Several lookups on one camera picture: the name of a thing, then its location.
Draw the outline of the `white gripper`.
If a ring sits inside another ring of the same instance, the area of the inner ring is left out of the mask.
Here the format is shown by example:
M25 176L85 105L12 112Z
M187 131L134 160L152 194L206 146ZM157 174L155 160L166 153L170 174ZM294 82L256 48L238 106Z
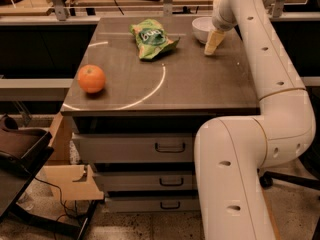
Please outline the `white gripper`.
M211 30L208 34L204 49L204 54L207 56L213 55L224 40L225 33L223 31L229 31L237 25L229 0L213 1L212 23L218 30Z

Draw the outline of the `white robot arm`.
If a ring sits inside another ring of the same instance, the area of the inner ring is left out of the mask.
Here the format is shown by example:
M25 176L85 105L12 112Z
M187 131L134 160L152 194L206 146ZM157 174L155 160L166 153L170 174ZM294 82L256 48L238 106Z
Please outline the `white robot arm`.
M266 12L269 0L221 0L216 25L237 25L260 112L211 119L197 132L195 172L205 240L276 240L258 169L294 160L311 145L313 108Z

